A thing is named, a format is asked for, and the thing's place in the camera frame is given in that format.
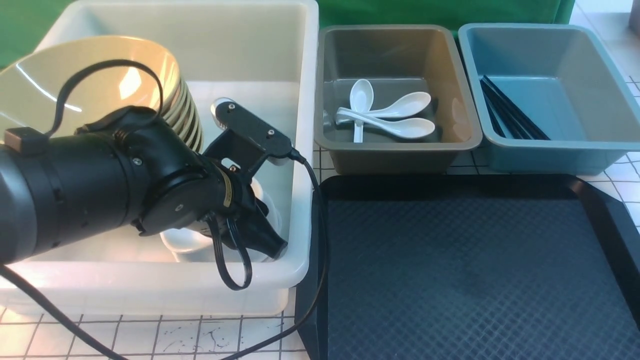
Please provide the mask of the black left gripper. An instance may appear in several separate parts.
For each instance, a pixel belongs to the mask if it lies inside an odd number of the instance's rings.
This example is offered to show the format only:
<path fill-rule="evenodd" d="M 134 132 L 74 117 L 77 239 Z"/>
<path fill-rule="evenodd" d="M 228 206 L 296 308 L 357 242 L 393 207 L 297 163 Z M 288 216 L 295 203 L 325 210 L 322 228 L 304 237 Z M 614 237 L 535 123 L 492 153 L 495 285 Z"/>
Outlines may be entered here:
<path fill-rule="evenodd" d="M 222 200 L 227 207 L 214 210 L 211 219 L 215 230 L 205 221 L 199 224 L 200 234 L 219 240 L 227 248 L 237 250 L 238 245 L 276 259 L 288 246 L 288 242 L 270 225 L 266 218 L 268 208 L 259 200 L 246 181 L 223 165 L 215 165 L 215 175 L 221 180 Z"/>

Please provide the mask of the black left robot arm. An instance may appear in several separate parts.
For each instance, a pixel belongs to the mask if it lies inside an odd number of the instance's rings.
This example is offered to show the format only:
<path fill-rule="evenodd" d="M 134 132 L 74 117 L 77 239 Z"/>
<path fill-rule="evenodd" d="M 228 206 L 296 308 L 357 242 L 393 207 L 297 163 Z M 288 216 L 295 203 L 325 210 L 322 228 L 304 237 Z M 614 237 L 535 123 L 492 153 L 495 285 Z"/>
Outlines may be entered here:
<path fill-rule="evenodd" d="M 188 228 L 277 258 L 287 242 L 266 218 L 253 175 L 222 164 L 237 149 L 225 130 L 198 153 L 153 110 L 128 106 L 50 137 L 6 129 L 1 146 L 1 263 L 14 264 L 127 225 L 141 237 Z"/>

